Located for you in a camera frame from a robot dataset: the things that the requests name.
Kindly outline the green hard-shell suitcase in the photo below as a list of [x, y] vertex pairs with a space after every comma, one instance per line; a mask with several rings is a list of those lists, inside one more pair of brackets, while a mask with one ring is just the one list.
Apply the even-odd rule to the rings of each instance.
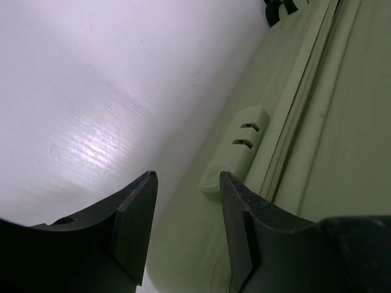
[[236, 292], [223, 172], [311, 222], [390, 217], [390, 2], [266, 10], [271, 29], [151, 239], [158, 292]]

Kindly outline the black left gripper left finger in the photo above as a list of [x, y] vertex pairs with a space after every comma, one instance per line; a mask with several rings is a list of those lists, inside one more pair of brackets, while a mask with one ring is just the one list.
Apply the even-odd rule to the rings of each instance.
[[54, 223], [1, 221], [2, 292], [135, 292], [142, 284], [158, 191], [149, 171]]

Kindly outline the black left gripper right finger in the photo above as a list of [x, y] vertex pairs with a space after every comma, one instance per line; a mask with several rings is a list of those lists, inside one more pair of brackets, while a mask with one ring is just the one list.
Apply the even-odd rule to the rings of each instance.
[[220, 175], [236, 292], [389, 292], [390, 217], [311, 222]]

